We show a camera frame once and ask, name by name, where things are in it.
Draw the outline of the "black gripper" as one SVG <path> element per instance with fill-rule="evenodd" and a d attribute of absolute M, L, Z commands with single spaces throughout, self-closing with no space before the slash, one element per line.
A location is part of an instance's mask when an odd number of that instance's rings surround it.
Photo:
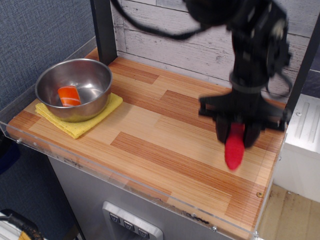
<path fill-rule="evenodd" d="M 267 102 L 261 93 L 246 93 L 236 89 L 225 95 L 199 98 L 199 115 L 215 120 L 217 139 L 225 144 L 231 123 L 245 125 L 244 148 L 252 147 L 260 136 L 261 129 L 284 131 L 292 111 Z"/>

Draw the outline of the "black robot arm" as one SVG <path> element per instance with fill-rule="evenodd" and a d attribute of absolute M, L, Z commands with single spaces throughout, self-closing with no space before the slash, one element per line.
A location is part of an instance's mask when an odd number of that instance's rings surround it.
<path fill-rule="evenodd" d="M 201 25 L 225 25 L 231 32 L 231 92 L 199 99 L 199 114 L 215 121 L 217 139 L 226 143 L 236 125 L 241 125 L 242 144 L 249 148 L 262 130 L 284 130 L 289 114 L 266 102 L 261 91 L 290 63 L 286 12 L 272 0 L 188 0 L 185 4 Z"/>

